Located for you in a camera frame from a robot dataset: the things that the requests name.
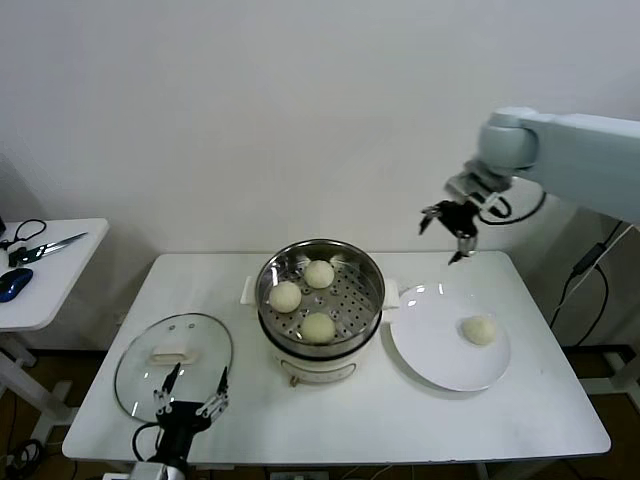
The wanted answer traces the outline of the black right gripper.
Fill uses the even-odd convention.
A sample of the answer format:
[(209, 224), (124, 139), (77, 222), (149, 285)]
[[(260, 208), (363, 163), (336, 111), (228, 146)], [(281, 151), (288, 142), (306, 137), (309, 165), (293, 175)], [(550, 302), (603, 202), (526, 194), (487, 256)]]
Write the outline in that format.
[(419, 223), (420, 235), (425, 232), (434, 219), (438, 219), (456, 237), (457, 249), (448, 261), (449, 265), (469, 258), (475, 253), (478, 230), (474, 218), (479, 210), (473, 202), (467, 201), (460, 204), (443, 200), (436, 205), (426, 207), (421, 213), (423, 217)]

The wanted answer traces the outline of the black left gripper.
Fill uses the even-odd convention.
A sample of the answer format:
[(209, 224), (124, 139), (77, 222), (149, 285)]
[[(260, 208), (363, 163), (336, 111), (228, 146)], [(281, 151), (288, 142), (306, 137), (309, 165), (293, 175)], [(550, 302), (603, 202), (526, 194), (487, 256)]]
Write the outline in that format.
[(155, 460), (164, 464), (185, 464), (194, 437), (211, 426), (229, 405), (228, 368), (225, 367), (216, 393), (202, 403), (172, 402), (171, 392), (181, 372), (181, 363), (175, 364), (165, 377), (160, 389), (153, 393), (156, 420), (162, 430)]

